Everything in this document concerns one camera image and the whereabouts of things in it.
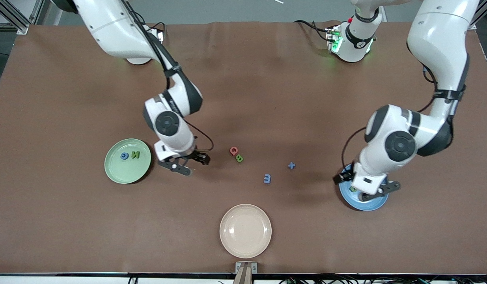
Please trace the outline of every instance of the green plate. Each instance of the green plate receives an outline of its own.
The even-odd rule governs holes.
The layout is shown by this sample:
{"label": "green plate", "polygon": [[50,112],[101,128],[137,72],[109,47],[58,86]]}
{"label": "green plate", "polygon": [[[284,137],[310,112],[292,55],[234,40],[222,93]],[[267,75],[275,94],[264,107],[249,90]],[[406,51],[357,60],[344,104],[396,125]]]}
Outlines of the green plate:
{"label": "green plate", "polygon": [[[128,153],[126,159],[121,158],[123,153]],[[147,144],[138,139],[124,139],[112,146],[106,154],[105,172],[117,183],[132,183],[148,171],[151,159]]]}

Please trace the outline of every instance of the blue plate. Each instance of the blue plate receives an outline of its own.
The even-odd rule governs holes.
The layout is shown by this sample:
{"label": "blue plate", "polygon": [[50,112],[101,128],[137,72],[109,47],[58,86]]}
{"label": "blue plate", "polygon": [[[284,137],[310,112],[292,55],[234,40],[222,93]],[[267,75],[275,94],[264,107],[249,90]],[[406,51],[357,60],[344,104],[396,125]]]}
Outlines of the blue plate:
{"label": "blue plate", "polygon": [[[352,168],[352,164],[349,164],[348,166],[345,167],[343,172],[346,172]],[[384,179],[384,182],[382,185],[387,183],[387,178]],[[373,211],[377,210],[378,208],[382,207],[385,202],[387,201],[387,198],[389,198],[389,194],[386,194],[385,196],[373,198],[370,201],[361,201],[359,199],[359,195],[362,193],[358,191],[357,189],[351,188],[350,186],[351,181],[343,181],[338,184],[340,187],[340,192],[343,198],[346,200],[349,205],[351,205],[353,208],[361,211]]]}

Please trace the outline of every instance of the plate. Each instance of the plate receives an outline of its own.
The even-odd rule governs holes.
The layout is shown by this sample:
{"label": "plate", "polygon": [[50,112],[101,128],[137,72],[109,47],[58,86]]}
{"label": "plate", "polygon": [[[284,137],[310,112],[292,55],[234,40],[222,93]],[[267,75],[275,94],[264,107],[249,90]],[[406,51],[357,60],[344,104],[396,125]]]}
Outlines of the plate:
{"label": "plate", "polygon": [[[127,153],[128,157],[121,157],[123,153]],[[152,156],[147,144],[138,139],[124,139],[117,142],[106,153],[105,172],[117,183],[132,183],[144,176],[151,160]]]}
{"label": "plate", "polygon": [[[352,168],[352,164],[349,164],[345,167],[343,172],[348,171]],[[382,207],[387,199],[389,198],[389,194],[386,194],[381,197],[373,198],[369,201],[361,201],[359,199],[359,195],[362,194],[357,189],[351,189],[351,181],[343,181],[339,183],[340,192],[346,202],[351,205],[353,208],[361,211],[373,211],[377,210],[378,208]],[[387,178],[384,179],[383,185],[387,183]]]}
{"label": "plate", "polygon": [[261,208],[240,204],[229,209],[220,222],[220,241],[239,258],[252,258],[265,251],[272,238],[272,223]]}

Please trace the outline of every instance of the white plate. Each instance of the white plate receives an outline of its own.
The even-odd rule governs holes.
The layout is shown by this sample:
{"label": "white plate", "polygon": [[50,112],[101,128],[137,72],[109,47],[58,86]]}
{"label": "white plate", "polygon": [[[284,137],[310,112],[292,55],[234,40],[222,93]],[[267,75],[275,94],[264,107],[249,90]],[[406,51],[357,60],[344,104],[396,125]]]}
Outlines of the white plate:
{"label": "white plate", "polygon": [[252,258],[265,251],[272,238],[272,223],[261,208],[240,204],[229,209],[220,222],[220,241],[239,258]]}

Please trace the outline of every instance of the brown tabletop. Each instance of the brown tabletop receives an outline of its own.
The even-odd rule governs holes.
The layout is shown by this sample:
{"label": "brown tabletop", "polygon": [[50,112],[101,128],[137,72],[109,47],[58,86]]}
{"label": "brown tabletop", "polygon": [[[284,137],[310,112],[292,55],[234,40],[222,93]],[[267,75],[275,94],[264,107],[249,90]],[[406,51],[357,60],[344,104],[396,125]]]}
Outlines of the brown tabletop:
{"label": "brown tabletop", "polygon": [[[31,26],[0,82],[0,273],[232,271],[218,227],[241,203],[272,222],[261,273],[487,273],[487,63],[474,31],[452,146],[391,173],[402,189],[373,212],[350,209],[331,180],[373,111],[431,98],[409,25],[383,23],[352,64],[299,24],[169,26],[165,45],[205,98],[187,120],[216,147],[190,177],[155,165],[133,185],[108,179],[103,160],[119,140],[157,141],[142,108],[164,89],[160,65],[108,56],[85,27]],[[347,159],[363,146],[358,135]]]}

